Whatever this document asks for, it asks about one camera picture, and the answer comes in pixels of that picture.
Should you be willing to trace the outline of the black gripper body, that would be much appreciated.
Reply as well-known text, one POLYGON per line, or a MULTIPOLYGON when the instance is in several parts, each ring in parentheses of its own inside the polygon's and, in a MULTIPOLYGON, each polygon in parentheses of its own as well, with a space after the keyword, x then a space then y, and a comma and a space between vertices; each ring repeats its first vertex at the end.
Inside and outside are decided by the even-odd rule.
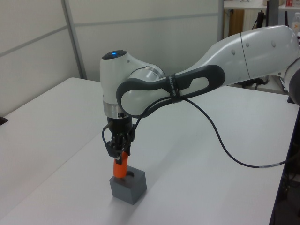
POLYGON ((112 140, 116 143, 127 143, 133 132, 133 123, 131 117, 121 119, 107 118, 111 123, 109 130, 112 133, 112 140))

